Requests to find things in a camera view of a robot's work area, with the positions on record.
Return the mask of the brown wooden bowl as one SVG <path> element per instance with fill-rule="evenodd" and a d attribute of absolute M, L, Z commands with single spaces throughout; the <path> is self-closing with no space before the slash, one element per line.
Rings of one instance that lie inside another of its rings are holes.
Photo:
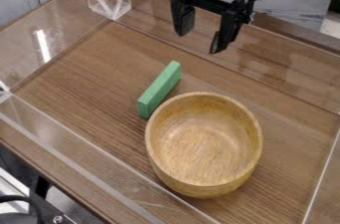
<path fill-rule="evenodd" d="M 247 182 L 263 151 L 255 114 L 234 98 L 191 92 L 168 99 L 146 129 L 155 173 L 179 194 L 219 197 Z"/>

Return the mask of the black table leg frame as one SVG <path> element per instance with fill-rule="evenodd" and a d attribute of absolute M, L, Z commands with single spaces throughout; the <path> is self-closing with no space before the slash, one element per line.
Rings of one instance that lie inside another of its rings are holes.
<path fill-rule="evenodd" d="M 30 198 L 42 212 L 43 224 L 76 224 L 76 222 L 47 201 L 50 181 L 39 176 L 30 188 Z"/>

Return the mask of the clear acrylic corner bracket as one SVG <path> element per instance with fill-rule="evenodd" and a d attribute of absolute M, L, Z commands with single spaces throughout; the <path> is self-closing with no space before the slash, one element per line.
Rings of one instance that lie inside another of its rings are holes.
<path fill-rule="evenodd" d="M 132 10 L 132 0 L 88 0 L 88 6 L 95 13 L 118 21 Z"/>

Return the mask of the clear acrylic barrier wall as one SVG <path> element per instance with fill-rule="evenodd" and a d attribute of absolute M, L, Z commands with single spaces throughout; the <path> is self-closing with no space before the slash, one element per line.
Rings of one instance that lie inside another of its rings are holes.
<path fill-rule="evenodd" d="M 168 0 L 132 0 L 112 21 L 88 0 L 52 0 L 0 31 L 0 145 L 116 224 L 340 224 L 340 52 L 259 27 L 208 50 L 218 17 L 179 37 Z M 264 144 L 231 194 L 172 192 L 148 160 L 138 100 L 171 61 L 178 94 L 242 102 Z"/>

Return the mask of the green rectangular block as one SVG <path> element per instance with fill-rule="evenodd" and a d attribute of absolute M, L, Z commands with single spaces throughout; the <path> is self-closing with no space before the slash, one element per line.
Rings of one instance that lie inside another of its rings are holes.
<path fill-rule="evenodd" d="M 139 97 L 138 110 L 143 118 L 148 118 L 152 115 L 179 81 L 180 63 L 171 61 Z"/>

